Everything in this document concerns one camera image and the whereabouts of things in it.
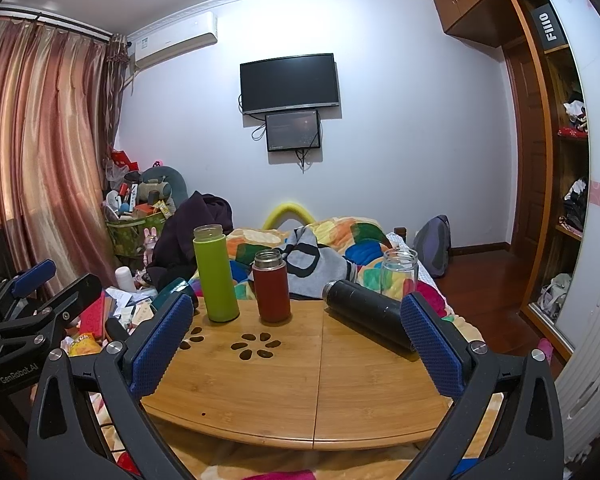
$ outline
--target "wooden door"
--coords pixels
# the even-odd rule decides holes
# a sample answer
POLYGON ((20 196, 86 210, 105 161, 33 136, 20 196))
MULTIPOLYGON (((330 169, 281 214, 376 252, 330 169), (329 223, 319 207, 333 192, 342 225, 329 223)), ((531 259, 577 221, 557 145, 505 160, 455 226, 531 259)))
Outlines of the wooden door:
POLYGON ((518 129, 518 196, 511 250, 533 259, 536 255, 546 183, 544 114, 538 75, 526 41, 504 49, 513 90, 518 129))
POLYGON ((440 15, 442 29, 446 32, 457 20, 460 19, 460 10, 456 0, 433 0, 440 15))

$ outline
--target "glass jar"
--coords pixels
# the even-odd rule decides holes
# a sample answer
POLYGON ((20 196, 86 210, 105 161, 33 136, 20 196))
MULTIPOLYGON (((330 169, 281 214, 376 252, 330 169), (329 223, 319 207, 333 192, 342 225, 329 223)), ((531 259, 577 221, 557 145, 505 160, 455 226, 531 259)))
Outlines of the glass jar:
POLYGON ((401 301, 418 285, 418 253, 413 249, 384 252, 380 269, 380 294, 401 301))

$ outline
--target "basket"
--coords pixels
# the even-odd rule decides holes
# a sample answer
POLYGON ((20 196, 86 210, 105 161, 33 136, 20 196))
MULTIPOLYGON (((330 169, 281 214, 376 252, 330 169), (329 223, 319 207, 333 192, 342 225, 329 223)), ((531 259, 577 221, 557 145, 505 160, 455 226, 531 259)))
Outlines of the basket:
POLYGON ((162 232, 166 218, 158 211, 138 220, 105 222, 113 243, 113 253, 125 258, 142 258, 144 253, 144 229, 155 227, 158 235, 162 232))

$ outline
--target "clutter pile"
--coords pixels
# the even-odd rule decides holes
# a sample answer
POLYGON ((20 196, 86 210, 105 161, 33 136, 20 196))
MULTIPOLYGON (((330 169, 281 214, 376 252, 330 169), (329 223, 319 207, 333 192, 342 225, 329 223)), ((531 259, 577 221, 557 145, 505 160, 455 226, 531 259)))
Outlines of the clutter pile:
MULTIPOLYGON (((125 152, 112 152, 106 175, 110 191, 102 211, 114 254, 133 271, 145 269, 166 219, 188 197, 187 186, 180 173, 161 160, 141 172, 125 152)), ((141 271, 136 280, 150 283, 144 275, 141 271)))
POLYGON ((586 177, 576 180, 564 196, 564 215, 558 220, 561 226, 580 237, 584 231, 588 195, 586 177))
MULTIPOLYGON (((195 296, 184 280, 175 280, 165 287, 161 294, 153 287, 127 292, 110 286, 101 292, 100 297, 88 306, 74 326, 67 330, 67 337, 61 342, 60 348, 69 356, 97 353, 107 342, 117 339, 115 333, 109 333, 111 325, 107 320, 116 319, 130 335, 140 323, 151 319, 174 292, 195 296)), ((197 306, 197 299, 193 300, 194 306, 197 306)))
POLYGON ((558 130, 561 137, 574 137, 575 139, 586 139, 589 136, 589 124, 587 123, 587 111, 584 102, 574 97, 569 103, 564 103, 567 117, 571 126, 563 126, 558 130))

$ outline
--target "pink curtain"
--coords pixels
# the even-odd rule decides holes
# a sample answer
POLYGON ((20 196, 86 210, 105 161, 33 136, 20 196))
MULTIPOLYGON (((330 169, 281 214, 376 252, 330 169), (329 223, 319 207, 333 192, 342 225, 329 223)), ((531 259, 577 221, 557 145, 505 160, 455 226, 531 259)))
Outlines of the pink curtain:
POLYGON ((0 227, 17 269, 51 258, 49 291, 86 272, 112 283, 94 138, 106 45, 0 18, 0 227))
POLYGON ((118 125, 120 124, 120 109, 122 108, 122 87, 125 82, 126 67, 129 56, 126 52, 126 36, 114 34, 104 57, 104 70, 102 74, 102 90, 100 92, 100 116, 102 118, 101 133, 94 139, 96 145, 96 158, 101 163, 104 188, 104 168, 109 159, 110 149, 116 140, 118 125))

